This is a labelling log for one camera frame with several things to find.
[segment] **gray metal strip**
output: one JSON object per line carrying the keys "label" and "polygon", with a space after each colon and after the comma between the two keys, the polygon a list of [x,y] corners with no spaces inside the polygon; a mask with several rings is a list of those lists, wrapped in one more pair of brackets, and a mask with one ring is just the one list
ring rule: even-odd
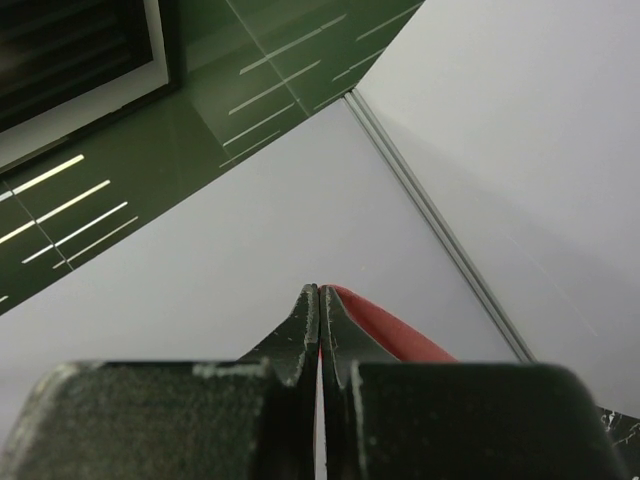
{"label": "gray metal strip", "polygon": [[467,280],[469,286],[475,292],[478,300],[480,300],[480,303],[482,303],[513,352],[522,362],[535,362],[535,356],[511,320],[509,320],[506,312],[498,303],[498,300],[489,289],[480,272],[478,272],[473,262],[455,238],[453,232],[433,204],[427,192],[422,188],[422,185],[411,171],[402,154],[389,138],[382,125],[380,125],[380,122],[378,122],[367,105],[367,102],[357,90],[347,93],[345,100],[382,157],[407,190],[407,193],[416,204],[416,207],[418,207],[418,210],[426,222],[440,239],[445,250],[449,253],[449,256]]}

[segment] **red object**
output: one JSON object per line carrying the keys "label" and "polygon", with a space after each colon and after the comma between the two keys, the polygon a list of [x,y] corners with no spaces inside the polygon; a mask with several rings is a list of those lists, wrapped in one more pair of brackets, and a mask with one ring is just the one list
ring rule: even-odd
{"label": "red object", "polygon": [[456,359],[399,318],[366,298],[338,285],[330,285],[351,318],[388,352],[404,362],[451,363]]}

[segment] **red cloth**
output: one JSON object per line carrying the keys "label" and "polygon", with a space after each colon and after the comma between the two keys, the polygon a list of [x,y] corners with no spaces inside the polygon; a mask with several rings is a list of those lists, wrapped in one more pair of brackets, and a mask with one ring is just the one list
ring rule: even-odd
{"label": "red cloth", "polygon": [[429,363],[456,361],[420,332],[366,298],[344,287],[330,286],[335,288],[340,295],[340,299],[351,318],[399,360]]}

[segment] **black marble surface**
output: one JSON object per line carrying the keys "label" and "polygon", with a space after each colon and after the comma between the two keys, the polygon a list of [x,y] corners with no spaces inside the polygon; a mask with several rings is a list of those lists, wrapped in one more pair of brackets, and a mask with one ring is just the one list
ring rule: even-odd
{"label": "black marble surface", "polygon": [[627,464],[629,478],[640,480],[640,420],[605,408],[600,414],[613,445]]}

